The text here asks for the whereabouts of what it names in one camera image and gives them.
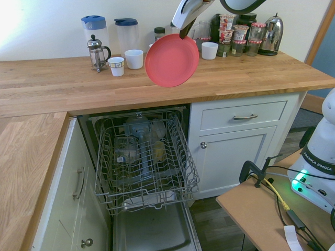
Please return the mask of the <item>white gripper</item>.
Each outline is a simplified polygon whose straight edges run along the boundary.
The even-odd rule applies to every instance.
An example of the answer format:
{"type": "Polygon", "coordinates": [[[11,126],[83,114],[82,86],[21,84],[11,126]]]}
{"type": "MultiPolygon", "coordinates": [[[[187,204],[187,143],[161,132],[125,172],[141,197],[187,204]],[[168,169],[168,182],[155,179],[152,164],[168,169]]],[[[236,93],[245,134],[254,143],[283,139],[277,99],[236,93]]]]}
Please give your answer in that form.
{"type": "Polygon", "coordinates": [[[179,4],[172,23],[180,30],[179,37],[184,39],[191,30],[195,19],[210,6],[210,1],[183,0],[179,4]]]}

